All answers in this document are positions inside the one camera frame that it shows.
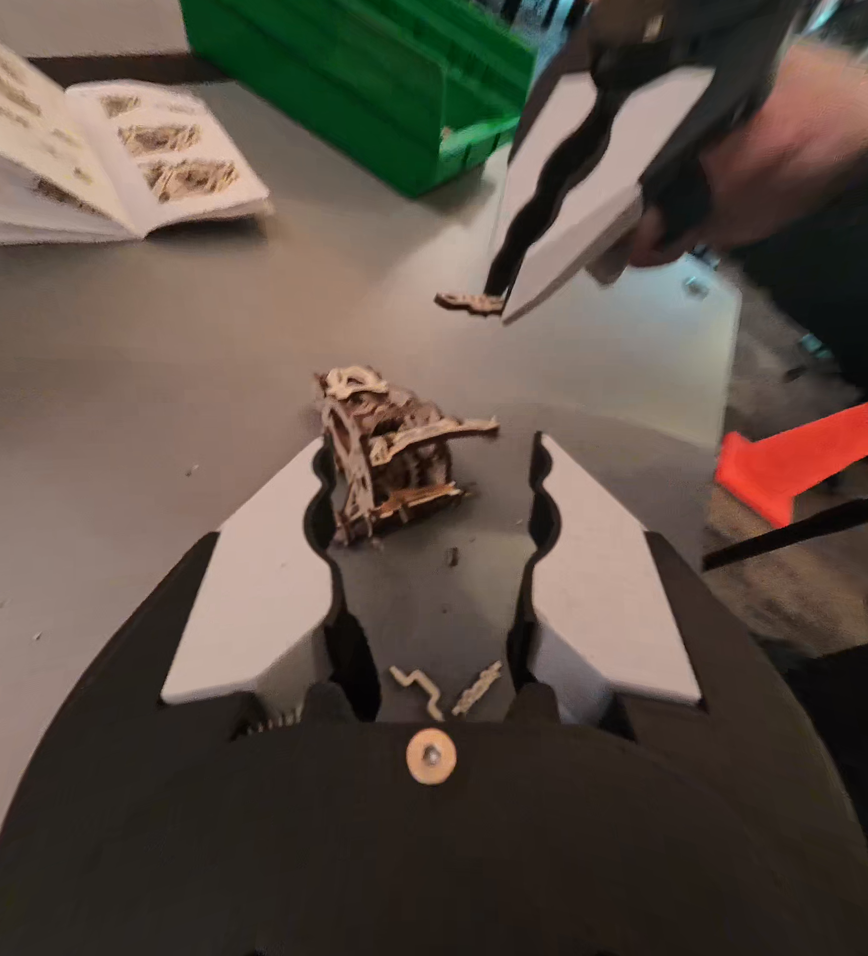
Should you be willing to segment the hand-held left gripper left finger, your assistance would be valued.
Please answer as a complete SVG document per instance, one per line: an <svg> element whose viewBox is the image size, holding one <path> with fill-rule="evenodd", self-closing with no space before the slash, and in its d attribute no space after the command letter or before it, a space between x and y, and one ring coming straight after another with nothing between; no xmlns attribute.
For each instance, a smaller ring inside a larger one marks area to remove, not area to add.
<svg viewBox="0 0 868 956"><path fill-rule="evenodd" d="M364 630L328 553L331 445L317 438L219 528L160 697L178 706L247 692L274 718L332 681L361 721L380 710Z"/></svg>

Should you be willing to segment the orange floor marker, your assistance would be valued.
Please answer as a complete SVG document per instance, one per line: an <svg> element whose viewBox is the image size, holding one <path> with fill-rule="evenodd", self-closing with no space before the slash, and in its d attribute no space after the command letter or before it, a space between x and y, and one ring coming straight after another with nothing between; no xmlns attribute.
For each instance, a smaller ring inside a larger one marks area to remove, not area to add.
<svg viewBox="0 0 868 956"><path fill-rule="evenodd" d="M724 436L715 482L734 499L783 529L798 496L868 457L868 402L758 441Z"/></svg>

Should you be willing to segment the green plastic bin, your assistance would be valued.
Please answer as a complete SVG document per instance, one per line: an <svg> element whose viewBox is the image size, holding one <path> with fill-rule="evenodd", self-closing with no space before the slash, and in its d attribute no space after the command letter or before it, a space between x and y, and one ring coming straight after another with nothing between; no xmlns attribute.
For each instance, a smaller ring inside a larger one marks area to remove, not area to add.
<svg viewBox="0 0 868 956"><path fill-rule="evenodd" d="M460 1L183 1L193 54L408 198L512 141L535 52Z"/></svg>

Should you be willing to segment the perforated wooden link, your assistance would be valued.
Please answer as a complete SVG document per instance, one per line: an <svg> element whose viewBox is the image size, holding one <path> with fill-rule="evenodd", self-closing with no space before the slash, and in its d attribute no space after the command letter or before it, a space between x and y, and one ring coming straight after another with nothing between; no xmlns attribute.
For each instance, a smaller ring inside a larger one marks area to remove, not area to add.
<svg viewBox="0 0 868 956"><path fill-rule="evenodd" d="M506 295L486 293L436 293L434 303L443 310L464 312L475 317L501 316L507 303Z"/></svg>

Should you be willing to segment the person's right forearm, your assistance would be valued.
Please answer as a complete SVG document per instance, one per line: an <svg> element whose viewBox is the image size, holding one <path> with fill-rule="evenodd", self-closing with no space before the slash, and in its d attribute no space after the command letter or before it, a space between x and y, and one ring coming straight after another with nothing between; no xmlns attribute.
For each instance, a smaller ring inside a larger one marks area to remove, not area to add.
<svg viewBox="0 0 868 956"><path fill-rule="evenodd" d="M868 399L868 168L822 208L730 256Z"/></svg>

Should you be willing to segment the person's right hand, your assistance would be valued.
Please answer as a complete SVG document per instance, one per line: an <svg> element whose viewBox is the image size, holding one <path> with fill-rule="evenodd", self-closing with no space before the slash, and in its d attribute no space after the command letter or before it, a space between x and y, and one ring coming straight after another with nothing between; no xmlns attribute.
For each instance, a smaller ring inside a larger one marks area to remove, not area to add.
<svg viewBox="0 0 868 956"><path fill-rule="evenodd" d="M662 214L647 209L631 238L633 268L664 266L696 245L727 252L758 243L841 193L868 167L868 63L796 41L759 112L701 162L709 214L666 241Z"/></svg>

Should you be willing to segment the wooden mechanical model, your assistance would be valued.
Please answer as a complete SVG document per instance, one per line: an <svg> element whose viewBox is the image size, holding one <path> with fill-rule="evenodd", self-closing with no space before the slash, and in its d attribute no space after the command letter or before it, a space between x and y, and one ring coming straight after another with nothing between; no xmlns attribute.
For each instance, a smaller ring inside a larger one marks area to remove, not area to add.
<svg viewBox="0 0 868 956"><path fill-rule="evenodd" d="M450 442L499 434L495 418L448 415L367 365L334 367L313 379L322 430L347 489L334 511L335 540L345 546L463 499Z"/></svg>

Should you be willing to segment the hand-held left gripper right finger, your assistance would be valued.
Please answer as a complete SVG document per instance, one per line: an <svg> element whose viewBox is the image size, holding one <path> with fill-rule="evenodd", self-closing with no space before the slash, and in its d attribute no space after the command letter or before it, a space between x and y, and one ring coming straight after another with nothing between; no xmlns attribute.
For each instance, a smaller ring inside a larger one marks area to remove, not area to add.
<svg viewBox="0 0 868 956"><path fill-rule="evenodd" d="M695 707L701 687L651 550L631 511L544 432L534 435L527 558L507 636L517 690L560 707L618 695Z"/></svg>

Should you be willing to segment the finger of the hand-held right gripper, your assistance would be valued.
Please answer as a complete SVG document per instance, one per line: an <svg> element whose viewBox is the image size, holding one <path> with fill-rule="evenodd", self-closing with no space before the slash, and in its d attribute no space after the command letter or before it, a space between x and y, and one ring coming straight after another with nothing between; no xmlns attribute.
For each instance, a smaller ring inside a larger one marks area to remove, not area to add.
<svg viewBox="0 0 868 956"><path fill-rule="evenodd" d="M564 198L530 250L500 316L510 325L601 259L642 216L641 179L714 78L708 67L678 67L631 90L596 85L602 108L602 155Z"/></svg>
<svg viewBox="0 0 868 956"><path fill-rule="evenodd" d="M602 155L602 108L591 74L543 74L507 160L490 245L486 296L510 296L530 250L564 198Z"/></svg>

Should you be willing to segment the open instruction booklet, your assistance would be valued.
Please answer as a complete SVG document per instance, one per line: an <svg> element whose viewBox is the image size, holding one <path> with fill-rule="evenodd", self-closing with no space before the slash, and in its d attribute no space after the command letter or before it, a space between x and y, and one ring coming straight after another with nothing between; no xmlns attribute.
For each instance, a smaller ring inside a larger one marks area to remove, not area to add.
<svg viewBox="0 0 868 956"><path fill-rule="evenodd" d="M198 97L128 80L64 89L0 42L0 245L135 241L269 206Z"/></svg>

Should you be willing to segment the black metal bar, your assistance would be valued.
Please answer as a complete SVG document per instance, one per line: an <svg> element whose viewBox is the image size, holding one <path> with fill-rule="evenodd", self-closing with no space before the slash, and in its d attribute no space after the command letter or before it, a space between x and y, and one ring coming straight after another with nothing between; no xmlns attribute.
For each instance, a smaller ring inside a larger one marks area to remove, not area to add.
<svg viewBox="0 0 868 956"><path fill-rule="evenodd" d="M818 511L784 528L765 532L708 553L703 556L702 570L718 570L865 525L868 525L868 497Z"/></svg>

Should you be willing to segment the zigzag wooden piece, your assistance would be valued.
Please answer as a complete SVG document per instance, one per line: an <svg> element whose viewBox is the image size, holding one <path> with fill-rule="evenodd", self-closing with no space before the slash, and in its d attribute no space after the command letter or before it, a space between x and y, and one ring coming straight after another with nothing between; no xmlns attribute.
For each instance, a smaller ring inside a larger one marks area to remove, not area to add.
<svg viewBox="0 0 868 956"><path fill-rule="evenodd" d="M440 687L422 670L415 668L405 672L396 665L390 665L389 673L402 688L416 687L424 695L425 712L436 723L444 723L445 716L440 707Z"/></svg>

